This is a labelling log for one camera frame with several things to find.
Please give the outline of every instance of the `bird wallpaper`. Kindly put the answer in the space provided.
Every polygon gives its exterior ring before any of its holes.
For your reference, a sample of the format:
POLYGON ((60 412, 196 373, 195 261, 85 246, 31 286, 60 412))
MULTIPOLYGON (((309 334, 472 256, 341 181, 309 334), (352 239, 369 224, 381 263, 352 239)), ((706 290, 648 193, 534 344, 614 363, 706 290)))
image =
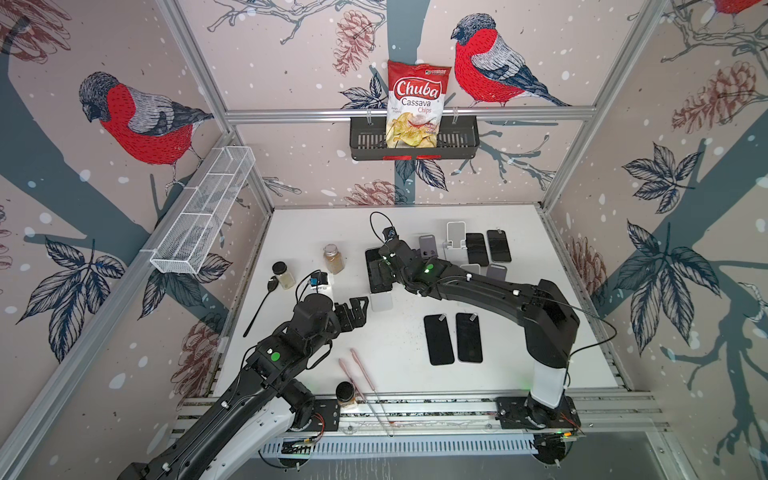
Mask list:
MULTIPOLYGON (((0 44, 4 442, 220 132, 154 1, 0 0, 0 44)), ((22 477, 116 478, 164 445, 264 221, 244 188, 198 275, 144 279, 22 477)))
POLYGON ((765 2, 670 2, 552 214, 706 479, 768 478, 767 25, 765 2))
MULTIPOLYGON (((452 67, 446 114, 453 107, 592 104, 643 5, 516 3, 180 5, 230 109, 384 108, 393 60, 452 67), (251 38, 264 48, 247 47, 251 38)), ((261 174, 278 179, 266 181, 275 205, 344 207, 381 194, 383 185, 393 204, 540 201, 580 126, 481 121, 471 161, 391 164, 353 161, 346 124, 307 124, 300 134, 273 125, 238 131, 258 152, 261 174), (281 188, 287 185, 300 193, 281 188)))

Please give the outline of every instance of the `bullfinch illustration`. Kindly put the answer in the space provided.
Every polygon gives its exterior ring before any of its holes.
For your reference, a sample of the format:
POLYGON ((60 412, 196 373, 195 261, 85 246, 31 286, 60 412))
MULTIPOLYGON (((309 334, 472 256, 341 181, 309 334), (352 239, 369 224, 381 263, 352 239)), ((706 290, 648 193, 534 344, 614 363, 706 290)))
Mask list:
MULTIPOLYGON (((702 1, 703 0, 691 0, 691 2, 684 3, 681 6, 677 7, 677 9, 681 10, 683 8, 690 7, 691 5, 697 4, 702 1)), ((704 23, 702 27, 702 29, 704 30, 707 30, 707 25, 710 24, 710 22, 712 21, 712 18, 714 18, 716 13, 727 13, 730 15, 731 20, 733 21, 733 27, 731 27, 730 30, 734 30, 736 28, 743 28, 744 25, 739 25, 736 23, 736 15, 740 14, 744 10, 747 10, 752 5, 756 5, 760 3, 762 0, 710 0, 710 1, 711 2, 714 1, 714 12, 712 12, 712 16, 707 20, 707 22, 704 23)))
POLYGON ((145 94, 103 71, 83 80, 80 103, 88 121, 98 118, 133 158, 146 164, 173 166, 173 180, 165 186, 166 194, 175 184, 183 186, 176 180, 176 161, 192 148, 197 127, 214 117, 164 95, 145 94))
POLYGON ((464 91, 481 101, 498 102, 502 107, 512 98, 540 97, 558 106, 568 106, 549 94, 525 65, 525 59, 509 48, 496 31, 490 15, 467 15, 456 25, 456 81, 464 91))

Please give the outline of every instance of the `black wire basket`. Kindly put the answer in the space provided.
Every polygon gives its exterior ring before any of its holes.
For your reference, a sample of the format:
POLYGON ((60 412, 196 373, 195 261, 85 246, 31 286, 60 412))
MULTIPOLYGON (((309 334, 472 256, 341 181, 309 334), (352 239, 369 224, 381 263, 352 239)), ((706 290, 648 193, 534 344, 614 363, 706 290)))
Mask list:
POLYGON ((352 117, 349 148, 357 161, 371 160, 467 160, 475 158, 480 137, 477 117, 443 115, 437 147, 387 148, 386 117, 352 117))

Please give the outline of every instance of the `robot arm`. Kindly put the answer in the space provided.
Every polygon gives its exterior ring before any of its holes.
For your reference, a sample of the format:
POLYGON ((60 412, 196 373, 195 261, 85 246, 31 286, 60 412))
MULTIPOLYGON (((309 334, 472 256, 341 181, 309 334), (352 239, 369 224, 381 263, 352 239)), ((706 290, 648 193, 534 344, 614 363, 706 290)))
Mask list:
MULTIPOLYGON (((294 427, 305 426, 312 415, 315 397, 295 377, 330 353, 329 349, 308 367, 309 359, 321 347, 332 347, 333 339, 341 332, 365 324, 365 310, 359 307, 360 300, 351 299, 352 309, 346 304, 336 304, 334 308, 333 301, 325 295, 307 295, 293 308, 289 322, 256 344, 256 351, 215 405, 174 445, 149 463, 130 464, 119 480, 196 480, 240 428, 275 397, 290 405, 294 427)), ((258 433, 255 443, 259 446, 274 435, 266 427, 258 433)))
POLYGON ((508 283, 469 273, 445 260, 421 258, 390 227, 379 249, 381 260, 371 265, 385 283, 438 300, 457 300, 490 310, 525 329, 528 353, 536 360, 531 388, 532 425, 558 413, 568 357, 576 340, 579 319, 558 287, 541 280, 537 286, 508 283))

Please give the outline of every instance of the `bird's red breast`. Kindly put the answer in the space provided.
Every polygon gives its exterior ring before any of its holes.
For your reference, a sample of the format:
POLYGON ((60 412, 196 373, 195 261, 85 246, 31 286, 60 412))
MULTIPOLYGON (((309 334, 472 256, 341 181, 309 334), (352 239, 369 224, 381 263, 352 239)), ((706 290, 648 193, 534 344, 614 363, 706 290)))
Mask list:
POLYGON ((459 86, 476 101, 506 103, 510 98, 525 93, 525 90, 504 85, 481 74, 472 64, 472 56, 486 53, 496 42, 498 32, 492 28, 478 30, 467 45, 456 42, 456 62, 454 72, 459 86))
POLYGON ((109 91, 107 105, 111 120, 101 124, 136 160, 154 165, 172 164, 190 147, 192 125, 158 137, 137 134, 128 128, 128 122, 136 114, 136 104, 125 85, 119 84, 109 91))
POLYGON ((760 2, 761 0, 715 0, 715 10, 735 15, 760 2))

